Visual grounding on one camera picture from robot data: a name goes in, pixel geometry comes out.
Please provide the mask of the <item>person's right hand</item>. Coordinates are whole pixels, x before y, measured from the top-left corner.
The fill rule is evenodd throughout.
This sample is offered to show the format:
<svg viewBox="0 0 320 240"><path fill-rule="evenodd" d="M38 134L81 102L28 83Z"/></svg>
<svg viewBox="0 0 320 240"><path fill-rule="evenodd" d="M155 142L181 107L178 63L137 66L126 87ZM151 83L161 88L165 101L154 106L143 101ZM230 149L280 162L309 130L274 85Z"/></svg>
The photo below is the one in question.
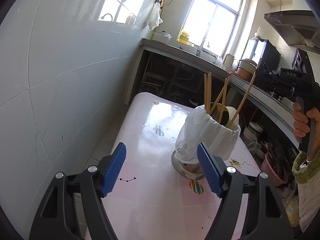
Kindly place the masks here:
<svg viewBox="0 0 320 240"><path fill-rule="evenodd" d="M310 132L310 127L308 125L308 118L315 121L315 133L313 144L319 146L319 121L320 113L319 110L313 107L311 110L307 111L306 114L301 112L302 107L299 103L295 102L293 104L293 126L295 128L294 135L297 141L303 138Z"/></svg>

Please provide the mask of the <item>right forearm white fleece sleeve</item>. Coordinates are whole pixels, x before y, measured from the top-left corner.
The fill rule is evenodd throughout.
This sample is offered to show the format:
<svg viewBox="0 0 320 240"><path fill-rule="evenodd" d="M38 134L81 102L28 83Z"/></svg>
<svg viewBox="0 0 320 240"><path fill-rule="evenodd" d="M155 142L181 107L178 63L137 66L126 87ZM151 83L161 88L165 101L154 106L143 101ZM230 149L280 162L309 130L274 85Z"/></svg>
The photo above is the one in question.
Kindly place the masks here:
<svg viewBox="0 0 320 240"><path fill-rule="evenodd" d="M319 211L319 151L311 161L307 161L307 155L297 155L292 174L298 185L299 196L299 225L305 232Z"/></svg>

